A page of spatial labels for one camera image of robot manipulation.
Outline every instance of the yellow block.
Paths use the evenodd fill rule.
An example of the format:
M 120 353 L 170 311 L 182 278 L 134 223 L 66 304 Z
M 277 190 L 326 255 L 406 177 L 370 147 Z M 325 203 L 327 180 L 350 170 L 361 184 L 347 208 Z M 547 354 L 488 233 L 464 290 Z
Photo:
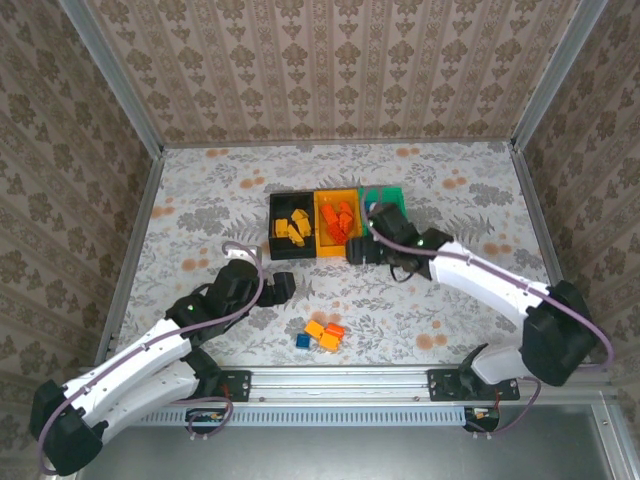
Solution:
M 323 333 L 322 338 L 318 342 L 321 347 L 326 348 L 327 350 L 331 350 L 332 352 L 338 351 L 338 346 L 340 345 L 340 339 L 338 337 L 334 337 L 330 333 Z
M 304 328 L 304 331 L 316 340 L 320 340 L 320 338 L 322 338 L 322 334 L 324 333 L 324 327 L 318 322 L 311 320 Z
M 298 231 L 300 232 L 300 235 L 302 235 L 303 237 L 311 236 L 311 225 L 309 225 L 308 218 L 300 218 L 296 220 L 296 225 L 298 226 Z
M 304 247 L 304 240 L 293 225 L 287 227 L 287 234 L 293 243 L 298 247 Z
M 305 212 L 304 210 L 302 210 L 301 208 L 297 208 L 292 214 L 291 214 L 291 220 L 293 220 L 294 222 L 297 222 L 298 220 L 301 220 L 303 218 L 309 218 L 309 215 L 307 214 L 307 212 Z
M 287 233 L 287 227 L 289 226 L 289 222 L 286 218 L 279 218 L 276 220 L 276 237 L 277 238 L 287 238 L 289 234 Z

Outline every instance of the patterned wallpaper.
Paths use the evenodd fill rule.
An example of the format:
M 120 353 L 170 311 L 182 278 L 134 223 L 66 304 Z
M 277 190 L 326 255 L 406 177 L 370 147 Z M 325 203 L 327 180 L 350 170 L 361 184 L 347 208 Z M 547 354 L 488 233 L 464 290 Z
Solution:
M 150 158 L 56 1 L 0 2 L 0 478 L 34 388 L 91 365 Z
M 640 2 L 609 2 L 525 155 L 565 276 L 614 342 L 640 441 Z
M 578 0 L 90 0 L 163 141 L 508 138 Z

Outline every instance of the table surface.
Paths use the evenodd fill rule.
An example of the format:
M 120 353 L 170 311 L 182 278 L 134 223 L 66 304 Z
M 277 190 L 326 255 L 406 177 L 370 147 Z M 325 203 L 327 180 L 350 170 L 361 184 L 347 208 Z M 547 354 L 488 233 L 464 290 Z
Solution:
M 269 194 L 398 185 L 411 221 L 453 234 L 519 275 L 547 281 L 506 142 L 174 149 L 146 233 L 121 350 L 226 263 L 225 240 L 260 245 L 268 274 L 293 272 L 287 304 L 254 308 L 204 349 L 225 366 L 457 363 L 480 343 L 521 334 L 504 317 L 453 288 L 415 277 L 395 283 L 385 266 L 340 258 L 271 261 Z M 311 319 L 347 334 L 336 353 L 295 348 Z

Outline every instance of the orange tray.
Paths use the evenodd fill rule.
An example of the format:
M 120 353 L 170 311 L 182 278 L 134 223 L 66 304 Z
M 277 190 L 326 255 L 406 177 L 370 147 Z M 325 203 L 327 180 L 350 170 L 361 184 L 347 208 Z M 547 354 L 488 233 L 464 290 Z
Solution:
M 320 208 L 329 203 L 333 209 L 338 212 L 340 209 L 340 202 L 347 202 L 355 216 L 353 219 L 353 230 L 349 233 L 348 238 L 359 237 L 362 235 L 362 223 L 360 222 L 358 190 L 317 190 L 313 194 L 313 200 L 313 208 L 315 210 L 316 217 L 316 256 L 344 257 L 346 255 L 346 247 L 344 245 L 336 245 L 333 241 L 333 238 L 329 235 L 329 226 L 322 216 Z

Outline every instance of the purple cable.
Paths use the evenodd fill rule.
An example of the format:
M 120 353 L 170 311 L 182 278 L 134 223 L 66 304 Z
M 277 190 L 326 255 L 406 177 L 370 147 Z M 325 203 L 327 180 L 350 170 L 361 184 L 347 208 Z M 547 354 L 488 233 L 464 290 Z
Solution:
M 233 415 L 233 402 L 231 400 L 229 400 L 227 397 L 205 397 L 205 398 L 195 398 L 193 400 L 179 400 L 177 402 L 173 402 L 172 405 L 192 405 L 194 403 L 203 403 L 203 402 L 224 402 L 227 404 L 227 414 L 224 416 L 224 418 L 220 422 L 220 425 L 215 427 L 215 429 L 210 433 L 206 434 L 207 437 L 212 437 L 220 433 L 222 429 L 225 427 L 225 425 L 229 423 L 229 420 L 231 420 L 231 415 Z M 201 412 L 193 412 L 191 417 L 189 417 L 189 424 L 187 425 L 187 431 L 192 436 L 198 437 L 198 438 L 203 438 L 205 435 L 200 435 L 199 433 L 196 433 L 193 431 L 193 422 L 196 418 L 198 418 L 201 415 L 202 415 Z
M 244 245 L 239 244 L 238 242 L 225 242 L 225 243 L 223 243 L 222 244 L 222 251 L 224 253 L 226 253 L 227 247 L 230 247 L 230 246 L 239 248 L 241 250 L 244 250 L 249 255 L 249 257 L 251 257 L 251 259 L 254 261 L 256 269 L 258 270 L 258 289 L 256 290 L 255 295 L 251 298 L 249 303 L 247 303 L 244 307 L 242 307 L 237 312 L 231 313 L 229 315 L 225 315 L 224 317 L 215 318 L 213 320 L 209 320 L 209 321 L 204 322 L 204 323 L 200 323 L 200 324 L 197 324 L 197 325 L 191 325 L 189 327 L 179 328 L 177 330 L 172 330 L 170 332 L 166 332 L 166 333 L 164 333 L 164 334 L 162 334 L 162 335 L 160 335 L 158 337 L 153 338 L 152 340 L 149 340 L 146 343 L 146 349 L 148 349 L 149 347 L 155 345 L 156 343 L 161 342 L 162 340 L 164 340 L 166 338 L 169 338 L 169 337 L 172 337 L 174 335 L 181 335 L 183 333 L 189 333 L 189 332 L 193 332 L 194 330 L 201 330 L 203 328 L 209 328 L 209 327 L 213 327 L 215 325 L 220 325 L 221 323 L 226 323 L 226 322 L 230 322 L 232 320 L 235 320 L 236 318 L 239 318 L 242 315 L 244 315 L 245 313 L 247 313 L 258 302 L 258 299 L 260 298 L 260 295 L 262 294 L 262 289 L 264 287 L 264 270 L 262 268 L 262 264 L 260 263 L 260 260 L 258 260 L 258 257 L 256 257 L 253 254 L 251 249 L 245 247 Z M 51 430 L 51 426 L 53 425 L 53 422 L 55 422 L 55 420 L 60 416 L 60 414 L 69 405 L 71 405 L 75 400 L 77 400 L 80 397 L 80 395 L 83 395 L 85 393 L 89 393 L 91 391 L 91 389 L 100 380 L 105 378 L 107 375 L 109 375 L 115 369 L 120 367 L 125 362 L 129 361 L 131 358 L 135 357 L 140 352 L 146 351 L 146 349 L 145 349 L 144 346 L 140 346 L 140 347 L 132 350 L 127 355 L 125 355 L 124 357 L 122 357 L 119 360 L 117 360 L 116 362 L 114 362 L 113 365 L 110 365 L 103 372 L 101 372 L 100 374 L 96 375 L 94 378 L 92 378 L 90 381 L 88 381 L 86 384 L 84 384 L 81 388 L 78 389 L 77 392 L 75 392 L 73 395 L 71 395 L 69 398 L 67 398 L 64 402 L 62 402 L 60 404 L 60 406 L 58 408 L 56 408 L 54 410 L 54 412 L 51 414 L 49 419 L 44 424 L 44 427 L 42 428 L 42 431 L 40 432 L 40 436 L 38 437 L 38 453 L 37 453 L 37 455 L 38 455 L 38 461 L 39 461 L 39 464 L 40 464 L 40 471 L 42 473 L 44 473 L 45 475 L 57 475 L 58 474 L 58 472 L 56 472 L 55 470 L 50 470 L 44 464 L 44 440 L 45 440 L 45 438 L 47 438 L 47 435 L 49 434 L 49 430 Z
M 533 395 L 531 395 L 531 398 L 529 398 L 529 401 L 527 402 L 527 405 L 524 407 L 524 410 L 522 410 L 522 412 L 520 412 L 520 415 L 518 415 L 513 422 L 511 422 L 510 424 L 508 424 L 508 425 L 506 425 L 504 427 L 498 428 L 497 430 L 494 430 L 493 432 L 487 432 L 484 428 L 482 428 L 477 423 L 470 422 L 468 420 L 467 420 L 467 424 L 471 425 L 474 428 L 476 428 L 480 432 L 484 432 L 487 436 L 504 433 L 504 432 L 507 432 L 507 431 L 511 430 L 513 427 L 515 427 L 518 424 L 518 422 L 520 422 L 520 420 L 522 420 L 524 418 L 524 416 L 527 414 L 529 409 L 536 402 L 536 400 L 538 399 L 538 396 L 540 396 L 540 391 L 542 390 L 542 382 L 540 380 L 538 380 L 537 378 L 535 378 L 535 377 L 522 377 L 521 380 L 526 380 L 527 382 L 535 382 L 536 383 L 536 391 L 533 392 Z
M 614 359 L 613 345 L 611 345 L 611 342 L 609 341 L 609 339 L 598 327 L 596 327 L 593 323 L 591 323 L 585 317 L 580 315 L 578 312 L 573 311 L 566 305 L 551 298 L 549 295 L 543 292 L 540 292 L 538 290 L 535 290 L 533 288 L 529 288 L 529 285 L 526 282 L 522 282 L 520 280 L 512 278 L 511 276 L 494 268 L 493 265 L 489 263 L 485 263 L 479 259 L 471 258 L 468 255 L 463 255 L 455 252 L 440 252 L 438 250 L 425 250 L 420 248 L 405 247 L 404 245 L 400 245 L 399 243 L 392 242 L 388 238 L 385 238 L 382 235 L 380 235 L 380 233 L 378 233 L 378 231 L 374 229 L 373 226 L 371 225 L 371 222 L 369 221 L 369 216 L 365 208 L 365 199 L 367 198 L 370 191 L 371 191 L 371 188 L 365 189 L 362 194 L 362 197 L 360 198 L 360 216 L 362 218 L 362 221 L 365 223 L 365 225 L 368 226 L 367 228 L 369 229 L 369 231 L 373 235 L 375 235 L 377 241 L 379 241 L 383 245 L 386 245 L 389 248 L 397 250 L 398 252 L 410 253 L 412 255 L 429 256 L 429 257 L 441 256 L 441 257 L 454 258 L 456 260 L 463 261 L 469 265 L 471 264 L 475 265 L 476 267 L 484 270 L 485 272 L 488 272 L 494 275 L 495 277 L 498 277 L 499 279 L 512 284 L 513 286 L 519 288 L 520 290 L 524 290 L 525 293 L 528 292 L 531 295 L 534 295 L 540 298 L 541 300 L 547 302 L 549 305 L 552 305 L 553 307 L 557 308 L 561 312 L 566 313 L 571 318 L 573 318 L 574 320 L 578 321 L 579 323 L 584 325 L 586 328 L 588 328 L 591 332 L 593 332 L 593 334 L 596 337 L 598 337 L 598 339 L 602 342 L 605 349 L 607 350 L 607 359 L 602 364 L 581 365 L 580 367 L 578 367 L 580 370 L 600 371 L 600 370 L 604 370 L 605 368 L 609 368 L 613 364 L 613 359 Z

